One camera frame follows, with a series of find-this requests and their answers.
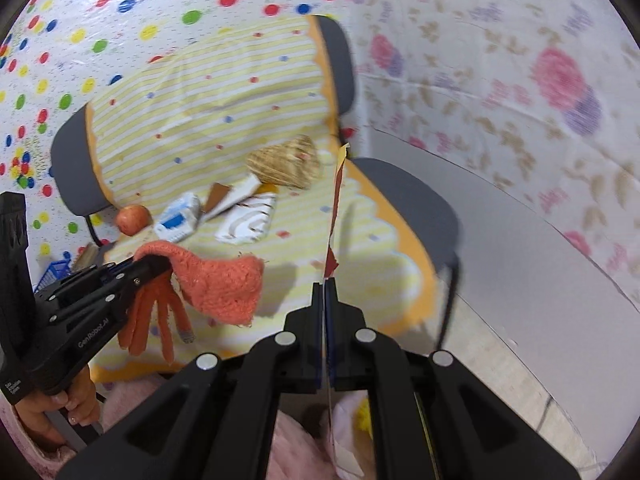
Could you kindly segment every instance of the floor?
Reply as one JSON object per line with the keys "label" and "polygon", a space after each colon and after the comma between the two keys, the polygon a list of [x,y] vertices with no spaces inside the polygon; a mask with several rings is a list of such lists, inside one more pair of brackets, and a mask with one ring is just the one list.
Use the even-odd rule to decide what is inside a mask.
{"label": "floor", "polygon": [[[441,282],[439,305],[444,304]],[[428,353],[433,349],[439,316],[397,338],[405,349]],[[554,446],[579,472],[582,480],[596,479],[606,464],[598,463],[561,407],[510,347],[460,297],[457,298],[445,348],[494,391],[527,424]]]}

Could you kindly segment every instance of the green dot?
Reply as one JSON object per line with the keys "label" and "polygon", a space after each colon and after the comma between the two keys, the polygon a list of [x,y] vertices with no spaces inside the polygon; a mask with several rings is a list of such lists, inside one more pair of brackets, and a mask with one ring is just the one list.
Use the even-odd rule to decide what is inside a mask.
{"label": "green dot", "polygon": [[60,109],[61,110],[66,110],[70,106],[71,106],[71,94],[64,94],[60,98]]}
{"label": "green dot", "polygon": [[190,10],[189,12],[185,12],[184,16],[182,17],[182,22],[185,25],[193,25],[195,22],[197,22],[200,17],[202,16],[202,13],[199,10]]}
{"label": "green dot", "polygon": [[94,43],[94,52],[98,54],[102,52],[105,48],[107,48],[107,44],[109,42],[107,40],[98,40]]}

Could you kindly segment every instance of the yellow pom-pom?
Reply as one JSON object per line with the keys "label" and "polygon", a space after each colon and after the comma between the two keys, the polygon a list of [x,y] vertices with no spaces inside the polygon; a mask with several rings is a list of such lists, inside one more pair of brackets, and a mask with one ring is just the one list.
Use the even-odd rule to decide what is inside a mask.
{"label": "yellow pom-pom", "polygon": [[373,438],[373,428],[371,427],[371,411],[369,407],[369,399],[362,399],[362,402],[356,410],[355,416],[356,428],[360,431],[366,431]]}

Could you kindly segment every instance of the floral wallpaper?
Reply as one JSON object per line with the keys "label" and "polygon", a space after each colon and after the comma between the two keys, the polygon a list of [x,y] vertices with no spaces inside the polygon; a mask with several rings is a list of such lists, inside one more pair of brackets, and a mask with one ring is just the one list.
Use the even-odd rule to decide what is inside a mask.
{"label": "floral wallpaper", "polygon": [[640,309],[640,50],[608,0],[345,0],[344,121],[526,204]]}

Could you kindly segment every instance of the human hand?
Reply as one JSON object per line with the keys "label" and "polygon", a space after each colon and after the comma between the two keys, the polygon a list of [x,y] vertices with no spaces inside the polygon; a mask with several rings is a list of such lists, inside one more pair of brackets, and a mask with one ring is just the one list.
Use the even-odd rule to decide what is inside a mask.
{"label": "human hand", "polygon": [[85,366],[75,376],[66,392],[49,397],[40,391],[31,392],[15,405],[27,434],[43,450],[51,451],[66,441],[53,427],[45,412],[66,408],[69,423],[88,426],[100,418],[100,405],[95,398],[95,384],[91,380],[89,367]]}

